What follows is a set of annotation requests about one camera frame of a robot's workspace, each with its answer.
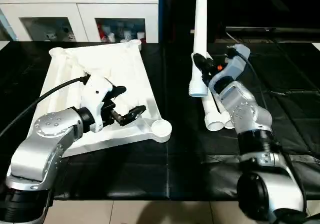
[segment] tiled floor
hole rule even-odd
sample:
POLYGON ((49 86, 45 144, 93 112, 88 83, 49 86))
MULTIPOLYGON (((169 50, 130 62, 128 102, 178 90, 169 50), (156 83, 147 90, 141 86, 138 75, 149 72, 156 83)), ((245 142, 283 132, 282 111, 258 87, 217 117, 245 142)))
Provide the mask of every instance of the tiled floor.
MULTIPOLYGON (((320 201, 308 201, 310 214, 320 201)), ((55 201, 44 224, 255 224, 235 201, 55 201)))

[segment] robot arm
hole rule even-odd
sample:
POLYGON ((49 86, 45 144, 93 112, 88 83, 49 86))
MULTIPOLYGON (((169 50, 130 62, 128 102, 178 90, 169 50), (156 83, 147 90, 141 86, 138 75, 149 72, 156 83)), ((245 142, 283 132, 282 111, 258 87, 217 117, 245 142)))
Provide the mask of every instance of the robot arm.
POLYGON ((7 173, 5 201, 0 223, 42 223, 52 205, 52 188, 61 157, 73 142, 88 131, 98 132, 118 122, 136 120, 145 111, 137 106, 125 116, 116 113, 111 98, 126 91, 107 79, 91 75, 82 92, 79 109, 74 107, 41 116, 30 136, 15 151, 7 173))
POLYGON ((241 44, 230 50, 226 63, 216 64, 200 54, 195 54, 193 59, 202 72, 203 82, 211 92, 218 94, 229 112, 238 135, 243 172, 237 184, 239 206, 255 220, 311 223, 315 220, 306 218, 306 201, 290 168, 290 160, 282 155, 273 136, 271 114, 235 80, 246 65, 237 53, 248 58, 250 50, 241 44))

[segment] black mat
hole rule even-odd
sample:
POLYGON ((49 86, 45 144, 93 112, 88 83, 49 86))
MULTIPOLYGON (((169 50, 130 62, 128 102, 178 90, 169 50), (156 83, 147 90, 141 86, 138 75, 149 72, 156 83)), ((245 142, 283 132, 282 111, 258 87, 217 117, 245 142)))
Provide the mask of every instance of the black mat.
MULTIPOLYGON (((97 43, 11 42, 0 51, 0 129, 39 96, 50 64, 49 49, 97 43)), ((320 167, 304 154, 320 152, 320 96, 311 44, 248 44, 263 83, 273 129, 292 154, 308 199, 320 198, 320 167)), ((56 199, 236 199, 238 145, 233 130, 209 132, 200 99, 188 95, 192 45, 146 44, 142 59, 161 115, 172 124, 167 143, 152 140, 63 159, 56 199)), ((215 59, 224 44, 208 45, 215 59)), ((257 80, 245 69, 239 78, 261 104, 257 80)), ((0 178, 26 137, 33 113, 1 138, 0 178)))

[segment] white tray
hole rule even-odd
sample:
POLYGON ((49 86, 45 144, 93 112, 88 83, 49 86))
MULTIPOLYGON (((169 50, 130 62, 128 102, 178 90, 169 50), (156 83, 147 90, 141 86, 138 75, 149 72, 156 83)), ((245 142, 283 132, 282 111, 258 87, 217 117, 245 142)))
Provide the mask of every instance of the white tray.
MULTIPOLYGON (((71 49, 54 48, 49 51, 52 60, 41 95, 65 81, 84 76, 81 66, 85 66, 91 73, 100 73, 116 86, 127 88, 124 94, 114 100, 115 110, 118 113, 126 114, 136 105, 147 107, 140 118, 127 126, 121 127, 114 123, 98 133, 85 133, 80 140, 72 144, 63 157, 146 139, 161 143, 169 140, 172 126, 160 116, 139 52, 140 47, 141 42, 134 40, 122 44, 71 49), (97 71, 97 67, 102 65, 106 66, 105 70, 97 71)), ((83 84, 77 82, 40 102, 35 110, 29 133, 40 116, 71 106, 79 108, 82 88, 83 84)))

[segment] glass cabinet door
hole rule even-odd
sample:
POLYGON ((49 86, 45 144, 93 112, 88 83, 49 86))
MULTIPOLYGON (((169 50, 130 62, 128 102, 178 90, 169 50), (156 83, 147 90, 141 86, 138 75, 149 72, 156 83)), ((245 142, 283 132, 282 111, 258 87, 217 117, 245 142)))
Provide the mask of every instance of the glass cabinet door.
POLYGON ((120 43, 133 39, 158 43, 157 4, 78 4, 90 42, 120 43))
POLYGON ((76 4, 0 4, 20 41, 88 41, 76 4))
POLYGON ((76 41, 68 18, 20 18, 20 20, 33 41, 76 41))
POLYGON ((139 39, 146 42, 144 19, 95 19, 102 42, 123 43, 139 39))

